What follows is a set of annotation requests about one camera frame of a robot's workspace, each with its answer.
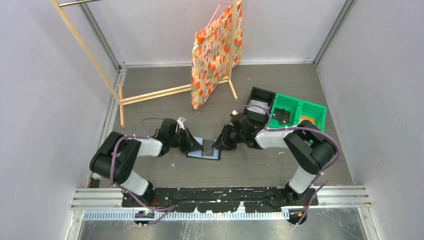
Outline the black card holder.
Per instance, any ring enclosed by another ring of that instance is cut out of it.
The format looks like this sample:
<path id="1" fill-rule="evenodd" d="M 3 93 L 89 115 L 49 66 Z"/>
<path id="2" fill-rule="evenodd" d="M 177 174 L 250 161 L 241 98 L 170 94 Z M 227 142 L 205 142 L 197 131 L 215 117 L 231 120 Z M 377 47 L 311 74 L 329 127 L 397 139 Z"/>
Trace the black card holder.
<path id="1" fill-rule="evenodd" d="M 195 136 L 194 139 L 199 144 L 202 145 L 203 149 L 188 152 L 186 154 L 187 158 L 213 160 L 213 161 L 219 161 L 221 159 L 221 150 L 218 150 L 215 147 L 213 147 L 213 144 L 216 141 L 215 139 L 201 138 L 197 136 Z"/>

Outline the dark credit card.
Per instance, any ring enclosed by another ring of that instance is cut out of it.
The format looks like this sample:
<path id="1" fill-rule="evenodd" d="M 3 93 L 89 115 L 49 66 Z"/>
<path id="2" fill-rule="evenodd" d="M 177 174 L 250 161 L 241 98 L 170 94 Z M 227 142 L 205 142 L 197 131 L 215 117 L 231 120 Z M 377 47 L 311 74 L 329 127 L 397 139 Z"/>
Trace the dark credit card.
<path id="1" fill-rule="evenodd" d="M 280 125 L 289 124 L 291 112 L 284 108 L 275 108 L 272 114 L 272 119 L 276 120 Z"/>
<path id="2" fill-rule="evenodd" d="M 202 140 L 202 146 L 203 146 L 202 156 L 203 157 L 212 158 L 214 156 L 215 154 L 215 148 L 213 147 L 214 143 L 215 143 L 214 139 L 204 138 Z"/>

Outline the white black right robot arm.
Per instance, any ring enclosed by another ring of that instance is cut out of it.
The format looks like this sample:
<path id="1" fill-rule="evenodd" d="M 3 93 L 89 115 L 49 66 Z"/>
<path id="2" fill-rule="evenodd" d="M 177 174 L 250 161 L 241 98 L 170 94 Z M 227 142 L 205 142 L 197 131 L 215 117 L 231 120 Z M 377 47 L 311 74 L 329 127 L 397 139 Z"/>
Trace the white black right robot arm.
<path id="1" fill-rule="evenodd" d="M 299 205 L 319 175 L 340 157 L 338 143 L 309 120 L 293 126 L 267 128 L 255 126 L 243 113 L 234 111 L 230 122 L 223 127 L 213 148 L 231 151 L 238 144 L 245 144 L 257 150 L 288 149 L 294 156 L 298 168 L 282 191 L 291 205 Z"/>

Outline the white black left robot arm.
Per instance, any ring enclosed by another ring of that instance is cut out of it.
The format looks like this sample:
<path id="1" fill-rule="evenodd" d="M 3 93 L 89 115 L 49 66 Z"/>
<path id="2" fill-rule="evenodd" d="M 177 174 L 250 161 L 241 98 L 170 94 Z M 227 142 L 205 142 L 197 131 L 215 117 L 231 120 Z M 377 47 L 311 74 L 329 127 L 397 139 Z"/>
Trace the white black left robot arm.
<path id="1" fill-rule="evenodd" d="M 153 184 L 133 170 L 135 161 L 138 157 L 162 157 L 171 148 L 178 148 L 183 154 L 202 151 L 203 146 L 184 126 L 184 121 L 183 117 L 164 118 L 153 136 L 112 131 L 92 157 L 89 169 L 134 194 L 141 207 L 148 207 L 155 195 Z"/>

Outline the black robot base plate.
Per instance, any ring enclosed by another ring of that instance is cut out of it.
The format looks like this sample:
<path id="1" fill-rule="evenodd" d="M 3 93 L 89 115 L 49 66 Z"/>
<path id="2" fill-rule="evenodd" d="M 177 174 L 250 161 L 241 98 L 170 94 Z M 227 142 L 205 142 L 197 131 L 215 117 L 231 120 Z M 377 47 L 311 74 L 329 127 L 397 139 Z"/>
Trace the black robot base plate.
<path id="1" fill-rule="evenodd" d="M 308 188 L 298 195 L 276 186 L 150 187 L 141 196 L 124 192 L 122 206 L 130 208 L 145 204 L 159 209 L 173 207 L 176 213 L 234 213 L 243 207 L 246 213 L 273 213 L 288 206 L 316 206 L 318 200 L 314 197 L 315 192 L 314 188 Z"/>

